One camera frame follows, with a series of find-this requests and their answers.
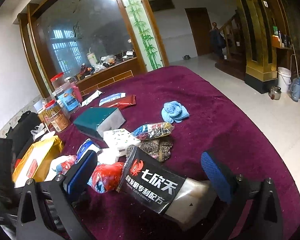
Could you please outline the red plastic bag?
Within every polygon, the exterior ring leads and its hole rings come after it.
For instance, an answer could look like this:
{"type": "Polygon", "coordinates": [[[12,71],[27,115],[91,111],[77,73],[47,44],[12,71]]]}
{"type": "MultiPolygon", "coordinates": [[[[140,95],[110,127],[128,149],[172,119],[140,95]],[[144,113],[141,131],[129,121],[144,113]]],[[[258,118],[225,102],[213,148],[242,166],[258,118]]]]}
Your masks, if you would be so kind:
{"type": "Polygon", "coordinates": [[[97,193],[106,193],[116,190],[119,185],[124,163],[97,165],[87,184],[97,193]]]}

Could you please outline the white blue tissue pack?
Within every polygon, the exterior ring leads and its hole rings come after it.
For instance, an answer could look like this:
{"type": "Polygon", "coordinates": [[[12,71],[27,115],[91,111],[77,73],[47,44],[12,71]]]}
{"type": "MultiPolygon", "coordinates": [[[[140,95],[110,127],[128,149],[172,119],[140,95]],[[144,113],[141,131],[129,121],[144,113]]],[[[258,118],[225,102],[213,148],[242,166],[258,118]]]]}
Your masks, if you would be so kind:
{"type": "Polygon", "coordinates": [[[87,139],[83,144],[79,147],[76,153],[76,163],[78,163],[82,157],[89,151],[92,150],[96,153],[100,152],[100,147],[98,144],[94,143],[91,139],[87,139]]]}

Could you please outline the black silver snack bag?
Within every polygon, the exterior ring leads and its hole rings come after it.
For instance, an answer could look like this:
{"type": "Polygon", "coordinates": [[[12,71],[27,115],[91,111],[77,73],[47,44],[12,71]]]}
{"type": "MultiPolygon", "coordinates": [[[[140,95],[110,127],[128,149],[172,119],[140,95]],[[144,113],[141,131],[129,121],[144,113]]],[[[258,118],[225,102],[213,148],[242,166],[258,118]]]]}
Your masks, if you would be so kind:
{"type": "Polygon", "coordinates": [[[179,176],[137,146],[130,146],[129,152],[117,191],[129,194],[183,230],[207,217],[217,197],[209,181],[179,176]]]}

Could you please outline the white patterned tissue pack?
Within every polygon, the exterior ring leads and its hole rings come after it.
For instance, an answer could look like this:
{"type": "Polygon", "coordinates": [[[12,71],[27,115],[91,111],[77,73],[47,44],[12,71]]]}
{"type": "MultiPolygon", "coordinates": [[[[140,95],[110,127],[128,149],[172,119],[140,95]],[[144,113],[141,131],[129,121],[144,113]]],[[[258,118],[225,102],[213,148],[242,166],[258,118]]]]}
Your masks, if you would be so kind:
{"type": "Polygon", "coordinates": [[[130,145],[139,146],[141,141],[124,128],[104,131],[103,140],[109,148],[118,150],[125,155],[130,145]]]}

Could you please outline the bag of coloured rings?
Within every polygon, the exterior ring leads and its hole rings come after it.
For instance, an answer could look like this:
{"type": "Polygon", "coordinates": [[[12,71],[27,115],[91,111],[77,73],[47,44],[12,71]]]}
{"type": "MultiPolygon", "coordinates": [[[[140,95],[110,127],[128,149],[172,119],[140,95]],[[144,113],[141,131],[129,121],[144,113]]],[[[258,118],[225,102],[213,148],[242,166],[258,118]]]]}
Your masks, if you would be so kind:
{"type": "Polygon", "coordinates": [[[169,122],[145,124],[132,132],[132,136],[139,140],[151,140],[165,137],[171,134],[174,126],[169,122]]]}

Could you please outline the white cloth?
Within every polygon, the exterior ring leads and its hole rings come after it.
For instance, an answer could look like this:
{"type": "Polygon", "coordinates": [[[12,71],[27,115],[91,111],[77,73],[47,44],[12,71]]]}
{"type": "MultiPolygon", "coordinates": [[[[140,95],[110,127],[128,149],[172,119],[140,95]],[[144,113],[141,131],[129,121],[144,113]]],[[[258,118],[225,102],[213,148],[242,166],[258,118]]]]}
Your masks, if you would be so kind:
{"type": "Polygon", "coordinates": [[[97,164],[107,164],[112,165],[118,162],[120,157],[120,152],[114,148],[103,148],[97,154],[97,164]]]}

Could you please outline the gold cardboard tray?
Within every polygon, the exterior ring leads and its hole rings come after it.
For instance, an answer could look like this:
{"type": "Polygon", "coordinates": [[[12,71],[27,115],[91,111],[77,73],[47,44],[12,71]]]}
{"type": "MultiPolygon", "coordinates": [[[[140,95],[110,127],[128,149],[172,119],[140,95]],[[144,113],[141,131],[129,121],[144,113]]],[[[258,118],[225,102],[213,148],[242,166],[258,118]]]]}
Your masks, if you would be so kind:
{"type": "Polygon", "coordinates": [[[31,178],[36,182],[43,182],[48,175],[51,161],[60,156],[63,147],[63,142],[57,135],[32,144],[14,169],[14,187],[23,187],[31,178]]]}

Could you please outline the black sofa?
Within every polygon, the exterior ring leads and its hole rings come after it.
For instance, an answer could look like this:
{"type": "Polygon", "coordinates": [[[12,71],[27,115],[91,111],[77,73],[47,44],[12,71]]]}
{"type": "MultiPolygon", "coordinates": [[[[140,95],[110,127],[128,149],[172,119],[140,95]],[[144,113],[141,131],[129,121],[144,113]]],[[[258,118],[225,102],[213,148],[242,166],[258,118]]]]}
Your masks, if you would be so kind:
{"type": "Polygon", "coordinates": [[[21,159],[34,142],[31,131],[40,124],[36,113],[26,111],[21,115],[17,125],[14,128],[10,127],[6,138],[0,138],[0,153],[11,153],[16,159],[21,159]]]}

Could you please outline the clear plastic bag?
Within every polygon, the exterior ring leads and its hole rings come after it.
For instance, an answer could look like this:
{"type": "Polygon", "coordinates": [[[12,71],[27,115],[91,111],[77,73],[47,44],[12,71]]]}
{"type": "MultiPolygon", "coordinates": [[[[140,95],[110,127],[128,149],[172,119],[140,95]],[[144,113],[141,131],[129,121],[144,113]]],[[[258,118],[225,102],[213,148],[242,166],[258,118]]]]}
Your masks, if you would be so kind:
{"type": "Polygon", "coordinates": [[[33,141],[36,141],[39,137],[42,137],[47,132],[47,129],[46,126],[43,123],[41,123],[34,129],[32,129],[30,132],[33,137],[33,141]]]}

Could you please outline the brown label snack jar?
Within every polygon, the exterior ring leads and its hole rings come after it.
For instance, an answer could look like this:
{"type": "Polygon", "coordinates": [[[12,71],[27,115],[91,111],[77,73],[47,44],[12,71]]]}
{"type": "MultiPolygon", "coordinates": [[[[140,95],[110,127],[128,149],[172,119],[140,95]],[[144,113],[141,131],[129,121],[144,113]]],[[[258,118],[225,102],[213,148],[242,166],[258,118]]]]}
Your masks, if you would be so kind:
{"type": "Polygon", "coordinates": [[[70,125],[68,116],[55,99],[46,103],[44,108],[46,114],[45,119],[53,126],[56,132],[62,132],[70,125]]]}

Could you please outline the teal tissue box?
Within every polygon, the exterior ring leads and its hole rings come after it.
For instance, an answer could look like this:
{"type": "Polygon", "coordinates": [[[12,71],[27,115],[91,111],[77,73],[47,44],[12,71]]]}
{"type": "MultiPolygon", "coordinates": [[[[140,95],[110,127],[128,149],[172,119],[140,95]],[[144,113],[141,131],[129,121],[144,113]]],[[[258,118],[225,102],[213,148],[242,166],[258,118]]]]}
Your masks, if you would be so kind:
{"type": "Polygon", "coordinates": [[[125,122],[119,108],[91,107],[74,120],[74,125],[81,133],[103,140],[104,132],[119,129],[125,122]]]}

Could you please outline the blue label plastic jar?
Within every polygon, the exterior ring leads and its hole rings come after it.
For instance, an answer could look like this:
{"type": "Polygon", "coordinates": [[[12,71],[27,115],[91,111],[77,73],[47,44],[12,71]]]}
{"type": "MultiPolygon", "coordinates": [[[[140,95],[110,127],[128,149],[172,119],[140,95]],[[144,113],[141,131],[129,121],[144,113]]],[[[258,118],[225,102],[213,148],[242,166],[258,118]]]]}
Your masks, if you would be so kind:
{"type": "Polygon", "coordinates": [[[81,106],[75,95],[74,88],[69,83],[65,83],[57,88],[55,93],[57,99],[62,102],[69,113],[75,112],[81,106]]]}

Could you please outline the purple velvet tablecloth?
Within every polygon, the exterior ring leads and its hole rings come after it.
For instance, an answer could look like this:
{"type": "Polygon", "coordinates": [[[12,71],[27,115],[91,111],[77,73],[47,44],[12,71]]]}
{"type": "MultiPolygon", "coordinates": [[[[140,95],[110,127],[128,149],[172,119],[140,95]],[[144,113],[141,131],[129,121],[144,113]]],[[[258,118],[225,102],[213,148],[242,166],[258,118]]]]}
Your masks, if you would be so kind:
{"type": "MultiPolygon", "coordinates": [[[[171,157],[165,165],[179,175],[204,180],[200,156],[211,150],[234,173],[251,180],[271,178],[282,209],[283,237],[293,235],[300,225],[300,194],[288,168],[258,127],[213,85],[186,67],[170,66],[101,89],[102,97],[120,92],[136,97],[136,105],[122,111],[128,131],[160,122],[166,102],[184,105],[190,116],[175,125],[171,157]]],[[[88,192],[91,202],[76,212],[97,239],[202,237],[203,225],[186,233],[125,193],[88,192]]]]}

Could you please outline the white paper strip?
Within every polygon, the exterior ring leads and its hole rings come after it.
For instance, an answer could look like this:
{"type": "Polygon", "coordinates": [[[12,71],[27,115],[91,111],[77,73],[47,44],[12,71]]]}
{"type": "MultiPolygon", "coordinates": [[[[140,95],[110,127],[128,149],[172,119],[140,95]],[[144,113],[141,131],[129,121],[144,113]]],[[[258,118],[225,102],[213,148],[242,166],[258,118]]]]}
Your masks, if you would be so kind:
{"type": "Polygon", "coordinates": [[[98,98],[101,94],[102,94],[101,91],[96,90],[90,96],[88,96],[85,100],[83,100],[83,102],[81,103],[81,106],[84,107],[84,106],[89,105],[93,100],[98,98]]]}

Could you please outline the pink bottle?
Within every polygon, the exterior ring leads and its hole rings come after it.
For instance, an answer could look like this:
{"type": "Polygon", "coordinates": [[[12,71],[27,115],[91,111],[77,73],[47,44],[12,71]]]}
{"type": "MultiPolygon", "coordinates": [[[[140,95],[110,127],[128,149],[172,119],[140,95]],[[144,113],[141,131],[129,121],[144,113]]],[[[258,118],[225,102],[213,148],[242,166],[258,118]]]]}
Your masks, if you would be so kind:
{"type": "Polygon", "coordinates": [[[82,99],[80,90],[79,90],[79,88],[77,87],[76,83],[75,83],[75,82],[71,82],[71,87],[73,88],[74,95],[75,95],[76,99],[78,100],[78,102],[79,102],[79,103],[82,103],[82,102],[83,102],[83,99],[82,99]]]}

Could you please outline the metal kettle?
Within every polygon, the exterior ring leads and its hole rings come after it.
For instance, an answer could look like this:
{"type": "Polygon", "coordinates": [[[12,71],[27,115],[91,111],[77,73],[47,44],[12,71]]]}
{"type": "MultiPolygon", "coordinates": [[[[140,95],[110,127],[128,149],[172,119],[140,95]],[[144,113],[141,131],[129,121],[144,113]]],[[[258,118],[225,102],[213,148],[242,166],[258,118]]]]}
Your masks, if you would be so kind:
{"type": "Polygon", "coordinates": [[[272,86],[268,93],[271,100],[280,100],[281,98],[281,88],[279,86],[272,86]]]}

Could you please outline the red lid clear jar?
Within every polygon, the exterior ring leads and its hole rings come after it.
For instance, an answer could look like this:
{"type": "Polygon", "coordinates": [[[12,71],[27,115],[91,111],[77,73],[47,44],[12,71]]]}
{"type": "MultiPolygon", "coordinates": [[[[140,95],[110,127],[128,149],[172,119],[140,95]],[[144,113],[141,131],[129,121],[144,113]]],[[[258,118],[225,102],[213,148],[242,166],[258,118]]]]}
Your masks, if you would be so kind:
{"type": "Polygon", "coordinates": [[[64,72],[61,72],[50,79],[54,90],[64,85],[64,72]]]}

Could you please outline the wooden cabinet counter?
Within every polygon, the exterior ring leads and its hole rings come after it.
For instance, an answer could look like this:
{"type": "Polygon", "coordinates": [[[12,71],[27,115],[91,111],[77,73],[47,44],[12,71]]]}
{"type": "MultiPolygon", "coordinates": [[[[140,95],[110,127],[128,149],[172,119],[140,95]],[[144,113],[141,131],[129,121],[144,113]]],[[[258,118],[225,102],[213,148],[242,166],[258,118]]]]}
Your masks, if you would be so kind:
{"type": "Polygon", "coordinates": [[[84,96],[96,89],[146,72],[146,67],[139,64],[138,58],[135,57],[86,77],[76,82],[76,85],[79,88],[81,96],[84,96]]]}

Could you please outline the dark red packet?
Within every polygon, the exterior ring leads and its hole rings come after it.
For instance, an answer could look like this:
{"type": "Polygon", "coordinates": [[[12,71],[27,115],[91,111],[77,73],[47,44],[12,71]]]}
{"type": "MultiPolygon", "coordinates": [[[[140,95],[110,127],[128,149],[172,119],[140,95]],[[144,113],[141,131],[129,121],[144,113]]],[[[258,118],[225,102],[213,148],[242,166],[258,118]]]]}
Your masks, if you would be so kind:
{"type": "Polygon", "coordinates": [[[111,102],[104,103],[101,107],[111,108],[116,107],[120,110],[136,105],[136,96],[128,95],[124,98],[115,99],[111,102]]]}

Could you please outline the blue white flat packet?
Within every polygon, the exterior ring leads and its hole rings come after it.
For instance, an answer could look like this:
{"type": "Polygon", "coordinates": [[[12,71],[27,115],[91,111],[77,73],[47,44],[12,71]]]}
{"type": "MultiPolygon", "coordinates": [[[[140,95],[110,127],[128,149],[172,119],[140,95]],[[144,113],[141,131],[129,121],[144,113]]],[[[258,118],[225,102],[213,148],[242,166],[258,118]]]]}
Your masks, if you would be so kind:
{"type": "Polygon", "coordinates": [[[105,103],[109,103],[109,102],[112,102],[114,100],[117,100],[117,99],[120,99],[120,98],[124,98],[126,96],[126,93],[115,93],[115,94],[111,94],[110,96],[107,96],[105,98],[102,98],[100,101],[99,101],[99,106],[102,106],[104,105],[105,103]]]}

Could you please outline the blue water jug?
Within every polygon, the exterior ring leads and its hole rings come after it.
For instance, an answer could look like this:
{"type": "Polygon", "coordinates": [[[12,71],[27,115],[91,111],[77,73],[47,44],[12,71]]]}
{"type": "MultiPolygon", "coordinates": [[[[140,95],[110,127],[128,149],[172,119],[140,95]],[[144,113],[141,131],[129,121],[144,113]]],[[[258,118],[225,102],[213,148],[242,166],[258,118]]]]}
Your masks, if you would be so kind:
{"type": "Polygon", "coordinates": [[[291,99],[298,102],[300,99],[300,77],[295,78],[290,85],[291,99]]]}

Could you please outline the white plastic bucket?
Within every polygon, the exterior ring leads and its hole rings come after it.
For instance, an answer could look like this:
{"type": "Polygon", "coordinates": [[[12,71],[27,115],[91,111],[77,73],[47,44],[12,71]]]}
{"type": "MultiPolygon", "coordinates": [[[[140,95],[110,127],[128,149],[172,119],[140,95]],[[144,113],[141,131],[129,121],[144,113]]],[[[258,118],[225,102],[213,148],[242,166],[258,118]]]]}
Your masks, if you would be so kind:
{"type": "Polygon", "coordinates": [[[277,68],[277,80],[278,86],[281,88],[281,92],[287,93],[291,84],[292,73],[289,69],[284,67],[277,68]]]}

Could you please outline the light blue knitted cloth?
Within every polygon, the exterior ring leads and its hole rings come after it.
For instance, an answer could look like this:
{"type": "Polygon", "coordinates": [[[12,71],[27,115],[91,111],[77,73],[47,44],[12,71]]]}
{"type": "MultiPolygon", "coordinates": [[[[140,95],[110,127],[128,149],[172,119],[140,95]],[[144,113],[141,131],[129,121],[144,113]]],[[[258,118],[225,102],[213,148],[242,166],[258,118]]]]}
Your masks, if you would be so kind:
{"type": "Polygon", "coordinates": [[[187,109],[177,101],[171,101],[164,103],[163,109],[161,110],[161,117],[165,122],[181,123],[184,119],[190,117],[187,109]]]}

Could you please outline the wooden stair railing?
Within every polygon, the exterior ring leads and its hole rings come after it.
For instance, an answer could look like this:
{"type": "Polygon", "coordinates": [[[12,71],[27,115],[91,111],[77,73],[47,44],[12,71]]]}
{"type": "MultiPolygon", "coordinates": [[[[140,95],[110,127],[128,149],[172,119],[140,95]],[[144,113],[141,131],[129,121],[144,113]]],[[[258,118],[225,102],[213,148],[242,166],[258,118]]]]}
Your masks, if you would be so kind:
{"type": "Polygon", "coordinates": [[[218,42],[218,51],[222,52],[215,63],[215,67],[244,81],[247,59],[242,24],[237,10],[232,18],[220,28],[216,22],[213,22],[210,34],[213,36],[211,40],[212,48],[215,50],[217,47],[213,46],[213,44],[218,42]]]}

